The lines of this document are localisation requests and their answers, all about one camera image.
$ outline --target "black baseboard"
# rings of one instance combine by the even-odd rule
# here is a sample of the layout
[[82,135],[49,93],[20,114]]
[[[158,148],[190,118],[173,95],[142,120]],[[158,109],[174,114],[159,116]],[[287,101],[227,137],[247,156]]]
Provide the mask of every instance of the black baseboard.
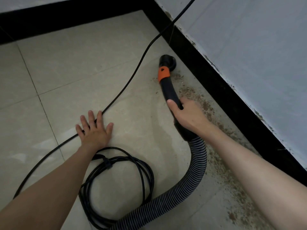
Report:
[[[143,10],[152,24],[162,31],[171,20],[154,0],[147,0]],[[251,111],[233,89],[212,68],[176,27],[162,36],[202,86],[209,92],[243,135],[268,162],[307,186],[307,171]]]
[[1,13],[0,44],[140,9],[140,0],[67,0]]
[[[0,14],[0,44],[143,9],[163,30],[171,21],[154,0],[68,0]],[[254,148],[271,164],[307,186],[307,171],[284,149],[232,88],[175,27],[163,37]]]

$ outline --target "vacuum handle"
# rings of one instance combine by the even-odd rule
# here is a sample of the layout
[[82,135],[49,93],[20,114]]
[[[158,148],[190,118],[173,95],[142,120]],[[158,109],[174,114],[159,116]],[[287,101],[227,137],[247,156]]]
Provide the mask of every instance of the vacuum handle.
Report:
[[[182,106],[181,101],[179,100],[179,98],[178,98],[178,96],[177,96],[177,94],[174,90],[171,78],[165,77],[165,78],[161,79],[160,85],[161,85],[161,89],[162,89],[165,101],[167,101],[169,99],[173,100],[177,104],[178,108],[182,110],[183,106]],[[175,118],[173,112],[171,112],[171,113],[174,117],[174,125],[175,125],[177,131],[179,132],[179,134],[182,136],[182,138],[185,141],[191,141],[192,139],[195,139],[196,137],[198,137],[196,134],[194,134],[190,130],[182,127],[182,125]]]

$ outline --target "hand holding vacuum handle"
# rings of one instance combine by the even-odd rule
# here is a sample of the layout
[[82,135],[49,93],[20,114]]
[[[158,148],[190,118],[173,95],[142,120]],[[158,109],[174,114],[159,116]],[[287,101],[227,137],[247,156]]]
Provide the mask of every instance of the hand holding vacuum handle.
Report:
[[[170,55],[161,56],[159,61],[158,81],[161,85],[165,101],[169,99],[173,100],[177,104],[178,108],[182,110],[183,106],[174,90],[170,77],[170,72],[173,71],[175,67],[176,67],[176,60],[174,57]],[[197,137],[196,134],[182,127],[181,124],[178,122],[178,120],[175,118],[173,113],[172,115],[174,117],[174,125],[179,134],[182,136],[182,138],[185,141],[191,141],[192,139],[195,139]]]

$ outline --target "person's left hand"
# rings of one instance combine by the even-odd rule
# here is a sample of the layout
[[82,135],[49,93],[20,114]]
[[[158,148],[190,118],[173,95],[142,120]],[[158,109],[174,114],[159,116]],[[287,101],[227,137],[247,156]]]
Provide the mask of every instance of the person's left hand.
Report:
[[76,125],[76,131],[81,139],[81,144],[91,150],[98,151],[109,143],[112,137],[113,123],[109,123],[104,129],[101,111],[97,114],[97,122],[95,124],[94,113],[90,110],[88,111],[88,122],[85,116],[81,115],[80,120],[84,129],[84,133],[80,125]]

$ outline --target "white wall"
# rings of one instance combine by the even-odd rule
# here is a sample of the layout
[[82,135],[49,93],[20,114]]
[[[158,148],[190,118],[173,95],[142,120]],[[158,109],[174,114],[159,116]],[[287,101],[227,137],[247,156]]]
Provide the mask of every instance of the white wall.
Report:
[[0,13],[64,0],[0,0]]
[[196,0],[177,25],[307,168],[307,0]]

